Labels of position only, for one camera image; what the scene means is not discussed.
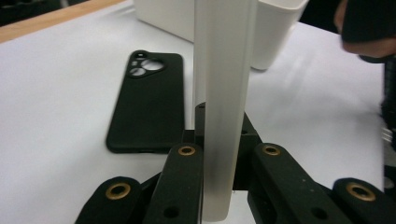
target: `brass insert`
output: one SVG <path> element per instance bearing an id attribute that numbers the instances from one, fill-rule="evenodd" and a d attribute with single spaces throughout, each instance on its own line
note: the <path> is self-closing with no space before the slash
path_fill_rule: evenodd
<path id="1" fill-rule="evenodd" d="M 190 156 L 195 153 L 195 148 L 193 147 L 181 147 L 178 149 L 178 154 L 182 156 Z"/>
<path id="2" fill-rule="evenodd" d="M 127 196 L 130 191 L 131 191 L 131 186 L 129 186 L 129 184 L 126 183 L 113 184 L 106 190 L 106 197 L 109 200 L 118 200 Z"/>
<path id="3" fill-rule="evenodd" d="M 346 185 L 346 190 L 355 198 L 358 198 L 362 201 L 372 202 L 375 200 L 375 194 L 370 189 L 367 189 L 361 184 L 353 182 L 348 183 Z"/>
<path id="4" fill-rule="evenodd" d="M 278 155 L 280 155 L 280 150 L 277 147 L 265 146 L 265 147 L 262 148 L 262 152 L 266 153 L 266 154 L 268 154 L 270 156 L 278 156 Z"/>

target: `black bracket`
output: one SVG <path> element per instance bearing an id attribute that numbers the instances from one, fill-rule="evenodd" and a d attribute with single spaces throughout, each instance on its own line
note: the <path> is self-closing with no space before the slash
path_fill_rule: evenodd
<path id="1" fill-rule="evenodd" d="M 160 174 L 143 184 L 107 180 L 76 223 L 201 223 L 205 105 L 195 115 L 196 129 L 183 133 Z M 285 148 L 262 143 L 246 115 L 242 130 L 233 189 L 248 191 L 256 223 L 396 223 L 396 203 L 374 186 L 345 178 L 326 189 Z"/>

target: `phone case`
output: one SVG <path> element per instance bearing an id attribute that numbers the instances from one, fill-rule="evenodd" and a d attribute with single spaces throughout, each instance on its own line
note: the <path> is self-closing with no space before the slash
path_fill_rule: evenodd
<path id="1" fill-rule="evenodd" d="M 116 153 L 167 153 L 184 130 L 183 59 L 175 53 L 132 53 L 106 145 Z"/>

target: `white bin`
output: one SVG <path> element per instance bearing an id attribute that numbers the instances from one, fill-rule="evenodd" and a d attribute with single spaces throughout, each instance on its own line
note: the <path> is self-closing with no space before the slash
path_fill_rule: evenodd
<path id="1" fill-rule="evenodd" d="M 308 0 L 261 0 L 251 66 L 268 69 L 282 50 Z"/>
<path id="2" fill-rule="evenodd" d="M 252 67 L 269 68 L 286 43 L 307 2 L 308 0 L 259 0 Z M 139 20 L 193 42 L 194 0 L 134 0 L 134 4 Z"/>

